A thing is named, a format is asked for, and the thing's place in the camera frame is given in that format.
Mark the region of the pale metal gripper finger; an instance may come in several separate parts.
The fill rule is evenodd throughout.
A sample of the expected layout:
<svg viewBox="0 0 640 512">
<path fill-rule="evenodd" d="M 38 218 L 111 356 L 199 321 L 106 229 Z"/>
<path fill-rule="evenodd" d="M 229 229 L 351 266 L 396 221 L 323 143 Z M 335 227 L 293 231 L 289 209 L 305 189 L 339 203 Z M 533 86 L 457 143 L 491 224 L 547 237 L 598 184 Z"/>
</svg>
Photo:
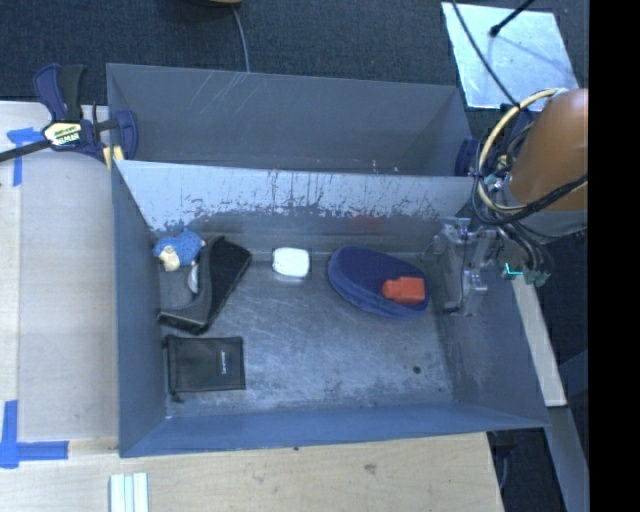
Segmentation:
<svg viewBox="0 0 640 512">
<path fill-rule="evenodd" d="M 448 314 L 474 316 L 488 294 L 488 285 L 477 269 L 462 270 L 447 279 L 447 298 L 443 309 Z"/>
<path fill-rule="evenodd" d="M 442 255 L 449 249 L 465 247 L 472 241 L 471 219 L 468 217 L 446 216 L 440 220 L 440 230 L 433 236 L 432 252 Z"/>
</svg>

